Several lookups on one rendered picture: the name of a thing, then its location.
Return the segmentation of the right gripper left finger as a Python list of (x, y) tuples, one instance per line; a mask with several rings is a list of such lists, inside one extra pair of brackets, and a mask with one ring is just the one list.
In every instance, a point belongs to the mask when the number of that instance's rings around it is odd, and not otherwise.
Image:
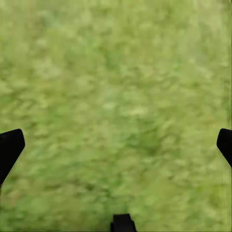
[(21, 129), (0, 134), (0, 187), (25, 148)]

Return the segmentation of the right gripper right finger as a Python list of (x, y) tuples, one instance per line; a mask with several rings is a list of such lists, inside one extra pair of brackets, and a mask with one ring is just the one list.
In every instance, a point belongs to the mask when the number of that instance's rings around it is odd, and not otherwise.
[(232, 167), (232, 130), (220, 129), (217, 146)]

